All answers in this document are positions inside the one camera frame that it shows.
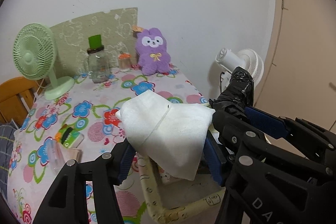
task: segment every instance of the black tape wrapping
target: black tape wrapping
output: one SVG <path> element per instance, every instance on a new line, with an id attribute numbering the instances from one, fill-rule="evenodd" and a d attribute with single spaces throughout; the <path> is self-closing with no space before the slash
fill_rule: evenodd
<path id="1" fill-rule="evenodd" d="M 237 67 L 231 76 L 230 84 L 215 100 L 209 100 L 214 110 L 225 112 L 250 123 L 244 114 L 247 106 L 253 106 L 254 82 L 252 76 L 243 68 Z"/>

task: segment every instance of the small jar with orange lid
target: small jar with orange lid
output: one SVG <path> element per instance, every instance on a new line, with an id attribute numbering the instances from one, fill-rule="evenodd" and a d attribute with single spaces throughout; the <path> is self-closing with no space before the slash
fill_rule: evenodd
<path id="1" fill-rule="evenodd" d="M 118 62 L 120 71 L 126 72 L 131 70 L 131 55 L 129 53 L 120 52 Z"/>

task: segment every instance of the floral tablecloth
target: floral tablecloth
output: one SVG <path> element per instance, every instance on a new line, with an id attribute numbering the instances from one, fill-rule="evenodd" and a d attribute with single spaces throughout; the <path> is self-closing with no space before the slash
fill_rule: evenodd
<path id="1" fill-rule="evenodd" d="M 173 65 L 170 73 L 152 76 L 142 75 L 137 66 L 127 73 L 114 68 L 109 81 L 102 84 L 94 84 L 87 75 L 80 75 L 75 77 L 74 87 L 62 97 L 47 101 L 42 96 L 36 101 L 16 136 L 9 167 L 8 203 L 21 223 L 32 223 L 55 179 L 48 166 L 46 144 L 62 125 L 66 123 L 84 135 L 78 147 L 83 151 L 81 162 L 94 160 L 125 139 L 115 113 L 125 101 L 148 89 L 173 103 L 207 102 Z M 137 157 L 127 179 L 115 191 L 125 223 L 154 223 L 146 210 Z M 89 222 L 95 224 L 91 182 L 86 185 L 86 198 Z M 205 217 L 204 223 L 211 221 Z"/>

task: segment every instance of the plush toy ear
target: plush toy ear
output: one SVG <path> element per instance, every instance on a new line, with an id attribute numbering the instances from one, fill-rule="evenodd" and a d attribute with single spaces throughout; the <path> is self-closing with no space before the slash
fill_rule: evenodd
<path id="1" fill-rule="evenodd" d="M 143 30 L 142 32 L 138 32 L 137 33 L 137 38 L 139 37 L 145 37 L 145 36 L 149 36 L 149 30 Z"/>
<path id="2" fill-rule="evenodd" d="M 160 30 L 158 28 L 149 29 L 149 34 L 150 35 L 157 35 L 159 37 L 162 37 L 162 33 L 160 32 Z"/>

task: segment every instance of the white cloth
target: white cloth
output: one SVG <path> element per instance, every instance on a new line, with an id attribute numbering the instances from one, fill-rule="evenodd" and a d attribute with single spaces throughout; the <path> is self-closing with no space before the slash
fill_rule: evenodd
<path id="1" fill-rule="evenodd" d="M 147 90 L 116 113 L 127 140 L 170 175 L 194 180 L 214 109 L 200 104 L 173 104 Z"/>

